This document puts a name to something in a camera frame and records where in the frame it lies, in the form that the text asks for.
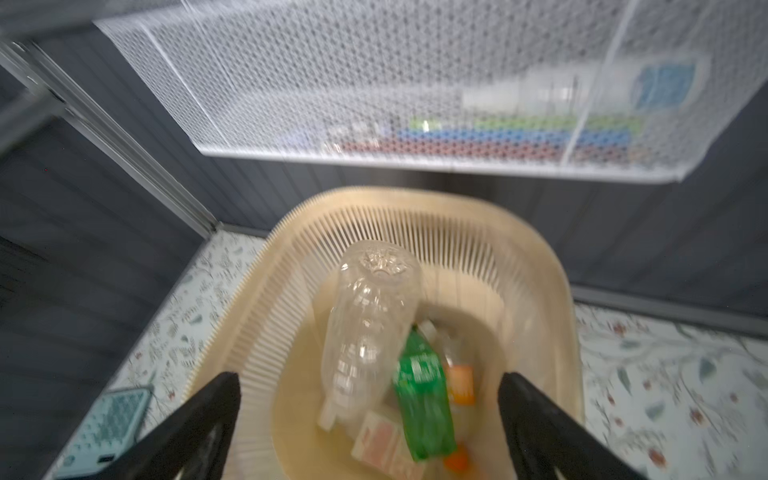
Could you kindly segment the green bottle yellow cap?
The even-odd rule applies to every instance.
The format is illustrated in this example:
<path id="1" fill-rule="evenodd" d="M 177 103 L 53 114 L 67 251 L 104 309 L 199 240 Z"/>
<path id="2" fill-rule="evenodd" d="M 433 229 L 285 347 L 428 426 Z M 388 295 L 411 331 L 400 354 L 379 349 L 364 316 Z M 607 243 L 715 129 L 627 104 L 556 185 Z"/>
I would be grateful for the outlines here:
<path id="1" fill-rule="evenodd" d="M 393 380 L 404 437 L 412 458 L 426 461 L 457 449 L 446 377 L 438 353 L 409 332 Z"/>

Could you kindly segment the pink label white cap bottle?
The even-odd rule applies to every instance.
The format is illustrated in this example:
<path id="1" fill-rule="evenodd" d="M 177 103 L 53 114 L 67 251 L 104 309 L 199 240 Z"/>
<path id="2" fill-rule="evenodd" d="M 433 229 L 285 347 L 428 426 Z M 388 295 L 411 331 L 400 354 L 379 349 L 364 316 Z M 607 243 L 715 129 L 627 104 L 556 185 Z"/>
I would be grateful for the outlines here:
<path id="1" fill-rule="evenodd" d="M 400 422 L 375 411 L 364 416 L 351 456 L 390 479 L 420 480 L 427 467 L 413 459 Z"/>

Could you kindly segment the orange cap clear bottle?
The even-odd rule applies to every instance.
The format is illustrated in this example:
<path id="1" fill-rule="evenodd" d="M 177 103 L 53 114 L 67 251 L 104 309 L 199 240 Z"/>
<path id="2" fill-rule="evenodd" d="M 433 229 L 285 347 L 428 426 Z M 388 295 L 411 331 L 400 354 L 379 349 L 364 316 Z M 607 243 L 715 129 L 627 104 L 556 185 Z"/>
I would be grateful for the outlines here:
<path id="1" fill-rule="evenodd" d="M 424 320 L 418 330 L 440 356 L 446 377 L 457 450 L 443 458 L 443 468 L 450 474 L 464 474 L 471 466 L 466 444 L 477 423 L 473 353 L 453 327 Z"/>

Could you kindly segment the large clear unlabeled bottle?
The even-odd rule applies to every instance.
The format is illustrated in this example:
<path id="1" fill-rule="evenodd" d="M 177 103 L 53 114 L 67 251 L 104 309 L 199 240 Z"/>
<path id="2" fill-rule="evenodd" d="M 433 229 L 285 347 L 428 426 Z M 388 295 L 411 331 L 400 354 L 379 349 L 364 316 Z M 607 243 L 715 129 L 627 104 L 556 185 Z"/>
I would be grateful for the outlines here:
<path id="1" fill-rule="evenodd" d="M 421 282 L 419 262 L 400 246 L 366 240 L 345 251 L 322 354 L 322 430 L 356 420 L 385 397 L 416 317 Z"/>

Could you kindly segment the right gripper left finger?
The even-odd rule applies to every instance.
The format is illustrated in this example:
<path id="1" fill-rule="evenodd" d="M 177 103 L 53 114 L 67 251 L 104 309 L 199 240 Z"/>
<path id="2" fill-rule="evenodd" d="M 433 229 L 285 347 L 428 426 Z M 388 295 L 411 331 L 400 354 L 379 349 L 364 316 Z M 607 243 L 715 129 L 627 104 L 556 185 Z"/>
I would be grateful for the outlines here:
<path id="1" fill-rule="evenodd" d="M 220 479 L 241 403 L 239 376 L 222 372 L 94 479 Z"/>

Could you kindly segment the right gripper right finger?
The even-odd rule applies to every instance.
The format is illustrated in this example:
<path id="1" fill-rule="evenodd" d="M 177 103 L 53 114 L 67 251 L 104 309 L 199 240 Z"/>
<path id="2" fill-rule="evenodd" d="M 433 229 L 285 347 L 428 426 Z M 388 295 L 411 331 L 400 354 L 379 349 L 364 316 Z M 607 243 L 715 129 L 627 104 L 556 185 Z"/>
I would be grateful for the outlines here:
<path id="1" fill-rule="evenodd" d="M 643 478 L 521 374 L 502 376 L 497 403 L 519 479 Z"/>

